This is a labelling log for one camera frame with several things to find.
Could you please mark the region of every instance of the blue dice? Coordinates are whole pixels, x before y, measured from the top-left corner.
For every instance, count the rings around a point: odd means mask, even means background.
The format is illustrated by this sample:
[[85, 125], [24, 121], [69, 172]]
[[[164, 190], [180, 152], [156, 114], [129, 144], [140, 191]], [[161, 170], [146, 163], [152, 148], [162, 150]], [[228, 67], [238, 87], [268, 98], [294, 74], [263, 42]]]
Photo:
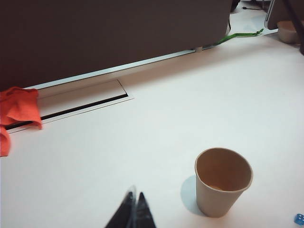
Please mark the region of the blue dice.
[[294, 219], [295, 219], [294, 222], [296, 224], [299, 224], [301, 226], [304, 225], [304, 215], [297, 214]]

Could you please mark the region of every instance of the paper cup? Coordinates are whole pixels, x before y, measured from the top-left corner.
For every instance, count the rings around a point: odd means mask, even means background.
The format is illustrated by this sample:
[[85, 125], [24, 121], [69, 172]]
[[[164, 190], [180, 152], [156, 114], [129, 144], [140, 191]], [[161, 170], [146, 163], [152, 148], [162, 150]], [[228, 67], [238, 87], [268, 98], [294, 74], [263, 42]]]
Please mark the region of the paper cup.
[[195, 173], [197, 205], [205, 215], [216, 218], [229, 211], [253, 179], [246, 159], [225, 148], [203, 151], [196, 158]]

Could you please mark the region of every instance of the white table surface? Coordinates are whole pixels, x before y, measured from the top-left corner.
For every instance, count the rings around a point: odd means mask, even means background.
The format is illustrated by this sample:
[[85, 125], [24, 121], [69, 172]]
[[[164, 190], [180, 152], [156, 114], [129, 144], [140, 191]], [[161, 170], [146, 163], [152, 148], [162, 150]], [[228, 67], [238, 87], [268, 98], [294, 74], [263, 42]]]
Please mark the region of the white table surface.
[[[133, 184], [158, 228], [297, 227], [303, 72], [298, 47], [272, 34], [113, 73], [133, 100], [10, 135], [1, 227], [101, 228]], [[210, 147], [237, 151], [254, 171], [228, 214], [213, 219], [198, 211], [194, 182], [195, 158]]]

